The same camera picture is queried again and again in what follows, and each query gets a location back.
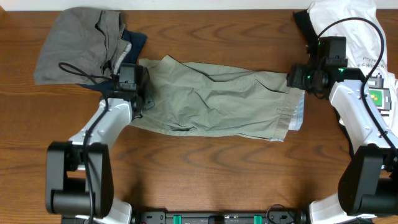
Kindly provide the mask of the khaki green shorts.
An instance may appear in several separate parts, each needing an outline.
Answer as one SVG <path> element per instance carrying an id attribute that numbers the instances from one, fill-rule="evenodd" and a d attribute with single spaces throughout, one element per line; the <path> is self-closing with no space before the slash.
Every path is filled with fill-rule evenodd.
<path id="1" fill-rule="evenodd" d="M 197 62 L 142 58 L 154 107 L 131 124 L 171 136 L 242 136 L 283 141 L 303 124 L 304 92 L 286 75 Z"/>

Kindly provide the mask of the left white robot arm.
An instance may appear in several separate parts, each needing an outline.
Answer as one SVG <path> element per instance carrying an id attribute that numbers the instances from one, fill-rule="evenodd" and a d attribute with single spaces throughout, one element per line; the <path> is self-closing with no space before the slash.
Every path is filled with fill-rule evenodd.
<path id="1" fill-rule="evenodd" d="M 47 148 L 45 207 L 62 223 L 132 222 L 132 205 L 114 196 L 109 152 L 121 131 L 154 106 L 150 76 L 146 67 L 125 63 L 110 81 L 81 131 Z"/>

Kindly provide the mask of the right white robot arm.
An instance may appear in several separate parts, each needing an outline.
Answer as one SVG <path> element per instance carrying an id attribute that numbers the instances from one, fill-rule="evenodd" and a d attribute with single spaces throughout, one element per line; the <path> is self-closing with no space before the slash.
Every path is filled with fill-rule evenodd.
<path id="1" fill-rule="evenodd" d="M 349 223 L 397 215 L 397 137 L 367 93 L 358 68 L 293 65 L 287 85 L 322 93 L 342 119 L 354 156 L 336 194 L 310 204 L 310 223 Z"/>

